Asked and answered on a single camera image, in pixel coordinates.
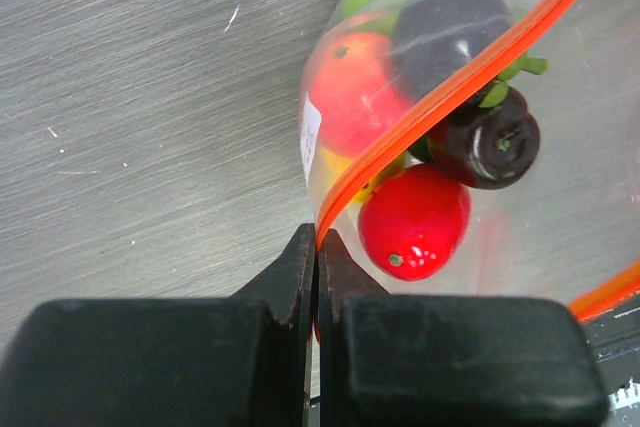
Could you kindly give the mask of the clear zip top bag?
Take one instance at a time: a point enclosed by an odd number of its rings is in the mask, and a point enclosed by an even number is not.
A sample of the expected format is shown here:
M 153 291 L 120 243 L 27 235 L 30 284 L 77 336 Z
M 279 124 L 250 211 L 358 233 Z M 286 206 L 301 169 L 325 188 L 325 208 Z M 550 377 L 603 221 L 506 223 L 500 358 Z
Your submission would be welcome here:
M 518 295 L 585 306 L 639 279 L 639 0 L 577 0 L 534 45 L 551 71 L 518 81 L 542 129 L 517 185 L 472 194 L 449 264 L 395 280 L 366 257 L 358 207 L 334 221 L 354 260 L 402 294 Z

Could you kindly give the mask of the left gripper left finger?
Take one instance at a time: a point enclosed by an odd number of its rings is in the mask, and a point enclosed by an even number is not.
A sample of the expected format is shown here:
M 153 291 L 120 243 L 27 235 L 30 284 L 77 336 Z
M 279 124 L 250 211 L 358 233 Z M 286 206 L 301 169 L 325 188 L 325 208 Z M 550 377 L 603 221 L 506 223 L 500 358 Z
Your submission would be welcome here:
M 227 298 L 58 299 L 1 364 L 5 426 L 303 426 L 315 229 Z

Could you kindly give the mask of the yellow pear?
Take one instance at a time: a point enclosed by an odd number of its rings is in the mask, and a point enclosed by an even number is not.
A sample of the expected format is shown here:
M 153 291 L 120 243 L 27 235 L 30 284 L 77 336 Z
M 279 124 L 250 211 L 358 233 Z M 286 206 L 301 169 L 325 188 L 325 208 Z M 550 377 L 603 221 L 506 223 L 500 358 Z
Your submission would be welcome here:
M 324 163 L 325 168 L 328 171 L 327 186 L 331 187 L 340 175 L 349 167 L 352 163 L 351 157 L 345 157 L 337 154 L 323 146 L 319 146 L 316 149 L 316 153 Z M 401 172 L 407 163 L 407 154 L 402 153 L 390 162 L 384 169 L 378 174 L 372 177 L 350 200 L 351 203 L 362 204 L 370 197 L 371 192 L 375 190 L 380 183 L 389 177 Z

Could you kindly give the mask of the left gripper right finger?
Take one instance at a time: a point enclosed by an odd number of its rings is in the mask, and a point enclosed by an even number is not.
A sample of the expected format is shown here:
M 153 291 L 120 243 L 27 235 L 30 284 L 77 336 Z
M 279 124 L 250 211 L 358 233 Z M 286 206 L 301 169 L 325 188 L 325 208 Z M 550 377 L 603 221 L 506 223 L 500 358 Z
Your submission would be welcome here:
M 330 231 L 317 254 L 324 426 L 599 426 L 609 399 L 562 304 L 392 294 Z

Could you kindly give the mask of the dark maroon fruit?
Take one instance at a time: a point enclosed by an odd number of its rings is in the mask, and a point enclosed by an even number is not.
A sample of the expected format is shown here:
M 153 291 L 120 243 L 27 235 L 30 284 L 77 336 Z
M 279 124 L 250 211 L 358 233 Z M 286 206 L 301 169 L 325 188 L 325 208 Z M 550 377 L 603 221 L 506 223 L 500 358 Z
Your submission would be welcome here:
M 410 0 L 391 34 L 397 85 L 421 100 L 513 24 L 504 0 Z
M 508 187 L 529 170 L 540 148 L 538 123 L 515 88 L 497 106 L 460 107 L 427 132 L 436 165 L 472 188 Z

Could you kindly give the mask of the red oval fruit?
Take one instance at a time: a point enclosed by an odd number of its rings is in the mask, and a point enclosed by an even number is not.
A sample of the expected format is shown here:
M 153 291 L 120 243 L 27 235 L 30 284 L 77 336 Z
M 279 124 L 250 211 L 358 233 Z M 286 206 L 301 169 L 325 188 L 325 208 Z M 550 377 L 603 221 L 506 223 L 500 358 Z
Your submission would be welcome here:
M 384 180 L 358 217 L 361 245 L 372 263 L 404 281 L 426 279 L 456 252 L 469 224 L 465 185 L 429 164 Z

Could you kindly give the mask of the red apple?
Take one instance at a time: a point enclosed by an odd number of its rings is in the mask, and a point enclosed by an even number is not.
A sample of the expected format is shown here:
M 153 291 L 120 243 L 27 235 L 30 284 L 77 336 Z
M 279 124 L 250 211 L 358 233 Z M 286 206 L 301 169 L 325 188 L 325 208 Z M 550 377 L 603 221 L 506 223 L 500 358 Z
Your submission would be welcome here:
M 413 106 L 396 85 L 389 50 L 390 39 L 373 32 L 343 35 L 324 49 L 310 89 L 324 147 L 355 157 Z

